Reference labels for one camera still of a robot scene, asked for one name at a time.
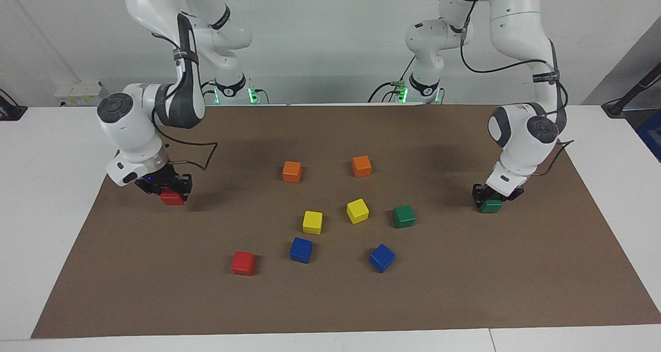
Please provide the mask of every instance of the white robotic arm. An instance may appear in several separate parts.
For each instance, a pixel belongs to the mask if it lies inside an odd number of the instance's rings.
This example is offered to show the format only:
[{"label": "white robotic arm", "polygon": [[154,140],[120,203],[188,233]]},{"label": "white robotic arm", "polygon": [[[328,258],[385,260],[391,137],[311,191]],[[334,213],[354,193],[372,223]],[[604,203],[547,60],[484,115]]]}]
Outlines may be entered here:
[{"label": "white robotic arm", "polygon": [[[182,11],[184,2],[192,13]],[[120,186],[135,182],[148,194],[166,191],[183,203],[191,176],[175,172],[155,126],[191,129],[204,117],[198,54],[212,65],[224,96],[247,97],[247,79],[230,50],[249,46],[252,33],[237,25],[222,0],[126,0],[126,6],[134,20],[175,47],[177,82],[130,84],[101,102],[99,123],[119,149],[106,171]]]},{"label": "white robotic arm", "polygon": [[[477,1],[440,0],[440,20],[418,23],[408,30],[406,44],[416,54],[416,65],[408,80],[409,98],[434,101],[442,69],[437,52],[442,49],[460,47],[462,60],[473,72],[496,71],[475,70],[463,56],[463,46],[472,37],[470,13]],[[486,185],[473,186],[473,197],[481,210],[488,201],[503,202],[521,195],[522,185],[552,152],[566,125],[566,103],[561,95],[564,88],[559,81],[555,48],[541,25],[540,0],[486,1],[491,5],[491,43],[520,61],[515,65],[529,66],[536,101],[499,107],[489,119],[489,133],[503,152]]]}]

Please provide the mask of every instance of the white electrical box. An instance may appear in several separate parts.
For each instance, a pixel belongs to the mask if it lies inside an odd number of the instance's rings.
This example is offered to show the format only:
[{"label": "white electrical box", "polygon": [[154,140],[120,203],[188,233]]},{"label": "white electrical box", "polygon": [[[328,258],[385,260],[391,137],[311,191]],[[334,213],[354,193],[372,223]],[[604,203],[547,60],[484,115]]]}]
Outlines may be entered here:
[{"label": "white electrical box", "polygon": [[108,91],[98,81],[62,84],[55,91],[59,107],[96,107],[106,96]]}]

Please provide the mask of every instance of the orange cube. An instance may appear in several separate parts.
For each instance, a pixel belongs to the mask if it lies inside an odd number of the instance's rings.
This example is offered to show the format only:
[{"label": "orange cube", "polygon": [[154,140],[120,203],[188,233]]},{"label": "orange cube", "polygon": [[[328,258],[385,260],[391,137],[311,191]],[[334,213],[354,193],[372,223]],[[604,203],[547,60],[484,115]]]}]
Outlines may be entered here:
[{"label": "orange cube", "polygon": [[285,162],[285,167],[282,169],[282,180],[287,183],[300,183],[302,169],[300,162]]},{"label": "orange cube", "polygon": [[356,178],[366,177],[371,174],[371,162],[367,156],[355,157],[352,165]]}]

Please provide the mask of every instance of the blue cube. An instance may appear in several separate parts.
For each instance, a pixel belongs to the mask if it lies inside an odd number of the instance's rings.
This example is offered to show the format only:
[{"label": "blue cube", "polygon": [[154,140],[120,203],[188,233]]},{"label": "blue cube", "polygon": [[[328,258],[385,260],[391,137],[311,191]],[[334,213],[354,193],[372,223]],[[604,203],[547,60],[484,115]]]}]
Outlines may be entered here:
[{"label": "blue cube", "polygon": [[291,260],[299,261],[301,263],[310,263],[312,256],[312,241],[296,237],[291,244],[290,258]]},{"label": "blue cube", "polygon": [[374,250],[374,253],[370,255],[371,265],[373,265],[380,274],[382,274],[394,260],[395,253],[383,244],[380,244],[380,246]]}]

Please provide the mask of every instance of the yellow cube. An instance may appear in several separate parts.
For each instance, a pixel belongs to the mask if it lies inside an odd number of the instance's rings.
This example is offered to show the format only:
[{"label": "yellow cube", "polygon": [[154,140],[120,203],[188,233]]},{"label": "yellow cube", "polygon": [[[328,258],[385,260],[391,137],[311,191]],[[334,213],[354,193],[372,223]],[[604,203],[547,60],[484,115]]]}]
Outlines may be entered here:
[{"label": "yellow cube", "polygon": [[357,223],[368,220],[370,217],[370,209],[368,209],[368,206],[363,199],[359,199],[347,204],[347,215],[349,215],[351,223],[356,225]]},{"label": "yellow cube", "polygon": [[306,211],[303,218],[303,232],[307,234],[321,234],[321,222],[324,218],[322,213]]}]

